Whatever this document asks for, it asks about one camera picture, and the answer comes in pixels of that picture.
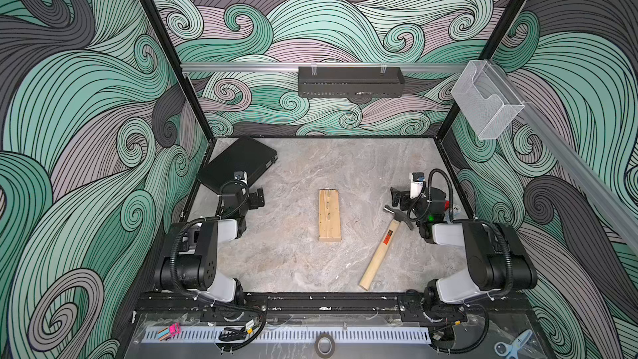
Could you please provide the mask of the aluminium wall rail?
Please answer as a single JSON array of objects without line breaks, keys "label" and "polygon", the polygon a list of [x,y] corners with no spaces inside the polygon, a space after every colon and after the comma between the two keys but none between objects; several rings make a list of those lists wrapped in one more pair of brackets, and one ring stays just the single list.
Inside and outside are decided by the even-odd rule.
[{"label": "aluminium wall rail", "polygon": [[457,73],[465,70],[468,62],[461,63],[328,63],[328,62],[183,62],[181,69],[184,72],[295,72],[301,67],[310,67],[313,70],[329,67],[372,67],[384,72],[389,67],[398,67],[407,73]]}]

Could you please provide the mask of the wooden handle claw hammer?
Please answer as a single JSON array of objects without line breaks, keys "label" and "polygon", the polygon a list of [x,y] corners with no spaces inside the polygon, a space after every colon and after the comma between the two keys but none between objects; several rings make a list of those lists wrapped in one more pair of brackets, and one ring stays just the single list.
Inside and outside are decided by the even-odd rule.
[{"label": "wooden handle claw hammer", "polygon": [[383,209],[388,214],[391,214],[393,219],[388,225],[387,230],[385,231],[385,234],[383,234],[380,244],[375,250],[375,253],[372,256],[372,259],[370,260],[370,263],[368,264],[367,269],[365,270],[359,282],[359,286],[363,288],[365,291],[370,290],[372,282],[374,281],[374,278],[377,275],[377,272],[379,271],[380,266],[382,265],[385,259],[385,256],[387,255],[387,252],[390,248],[390,244],[393,241],[393,239],[395,239],[395,235],[398,229],[400,228],[400,226],[403,224],[409,230],[415,229],[413,222],[409,219],[409,216],[406,213],[401,212],[398,209],[393,209],[389,205],[385,205]]}]

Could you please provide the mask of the tape roll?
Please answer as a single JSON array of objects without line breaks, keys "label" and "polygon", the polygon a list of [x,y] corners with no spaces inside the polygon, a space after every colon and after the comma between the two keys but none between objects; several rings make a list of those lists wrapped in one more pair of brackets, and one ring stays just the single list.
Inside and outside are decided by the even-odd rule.
[{"label": "tape roll", "polygon": [[336,342],[327,333],[321,333],[314,342],[315,353],[322,359],[331,358],[336,351]]}]

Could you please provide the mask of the blue scissors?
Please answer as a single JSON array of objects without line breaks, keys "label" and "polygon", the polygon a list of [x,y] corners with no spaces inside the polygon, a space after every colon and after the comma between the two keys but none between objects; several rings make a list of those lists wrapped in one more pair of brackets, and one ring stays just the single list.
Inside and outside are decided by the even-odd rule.
[{"label": "blue scissors", "polygon": [[518,353],[524,348],[533,336],[531,329],[521,332],[513,342],[497,342],[493,350],[501,358],[518,359]]}]

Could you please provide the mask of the black case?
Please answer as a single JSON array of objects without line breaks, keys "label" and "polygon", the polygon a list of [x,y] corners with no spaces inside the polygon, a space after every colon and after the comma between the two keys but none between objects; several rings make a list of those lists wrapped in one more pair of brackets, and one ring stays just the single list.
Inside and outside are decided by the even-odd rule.
[{"label": "black case", "polygon": [[273,148],[242,136],[204,166],[197,178],[202,185],[219,193],[222,184],[241,172],[246,174],[248,186],[252,186],[276,161],[277,151]]}]

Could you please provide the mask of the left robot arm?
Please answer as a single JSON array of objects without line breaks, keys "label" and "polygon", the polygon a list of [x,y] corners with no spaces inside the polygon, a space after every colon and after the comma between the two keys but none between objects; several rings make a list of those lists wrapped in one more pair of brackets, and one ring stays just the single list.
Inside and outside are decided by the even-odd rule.
[{"label": "left robot arm", "polygon": [[247,212],[263,206],[263,189],[249,191],[240,184],[219,196],[215,215],[172,224],[154,271],[155,289],[207,302],[244,304],[241,282],[219,270],[218,248],[241,238]]}]

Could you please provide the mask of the wooden board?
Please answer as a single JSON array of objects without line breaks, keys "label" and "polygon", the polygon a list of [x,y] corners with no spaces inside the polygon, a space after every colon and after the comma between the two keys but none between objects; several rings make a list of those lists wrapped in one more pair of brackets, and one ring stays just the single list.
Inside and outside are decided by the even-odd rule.
[{"label": "wooden board", "polygon": [[319,191],[319,241],[326,243],[342,241],[339,193],[335,189]]}]

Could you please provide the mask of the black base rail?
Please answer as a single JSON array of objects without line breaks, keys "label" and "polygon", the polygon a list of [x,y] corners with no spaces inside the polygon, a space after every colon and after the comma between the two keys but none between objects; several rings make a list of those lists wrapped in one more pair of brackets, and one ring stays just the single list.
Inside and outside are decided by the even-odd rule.
[{"label": "black base rail", "polygon": [[[246,293],[245,305],[266,313],[268,324],[280,325],[292,319],[328,320],[360,319],[416,323],[420,326],[439,326],[465,321],[480,315],[485,308],[491,320],[505,321],[519,316],[528,320],[533,310],[523,294],[508,299],[478,301],[479,307],[462,304],[435,304],[415,290],[404,293]],[[184,318],[188,321],[236,325],[256,317],[253,312],[213,307],[194,299],[172,293],[145,293],[139,297],[134,314],[137,320],[161,317]]]}]

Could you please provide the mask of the clear plastic wall bin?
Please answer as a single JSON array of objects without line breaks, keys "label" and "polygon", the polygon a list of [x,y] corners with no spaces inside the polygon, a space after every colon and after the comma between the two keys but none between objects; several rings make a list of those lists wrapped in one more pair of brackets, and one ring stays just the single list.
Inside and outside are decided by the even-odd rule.
[{"label": "clear plastic wall bin", "polygon": [[486,60],[469,61],[451,94],[482,141],[498,139],[524,108],[504,70]]}]

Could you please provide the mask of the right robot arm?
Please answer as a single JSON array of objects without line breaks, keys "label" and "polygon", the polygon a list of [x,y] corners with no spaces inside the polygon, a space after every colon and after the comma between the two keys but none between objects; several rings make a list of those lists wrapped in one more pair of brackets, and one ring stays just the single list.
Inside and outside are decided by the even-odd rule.
[{"label": "right robot arm", "polygon": [[450,177],[435,168],[428,175],[410,175],[410,188],[390,188],[385,210],[416,229],[427,244],[465,251],[463,269],[428,283],[427,309],[469,305],[481,299],[506,299],[511,293],[534,289],[538,273],[517,232],[481,219],[460,219]]}]

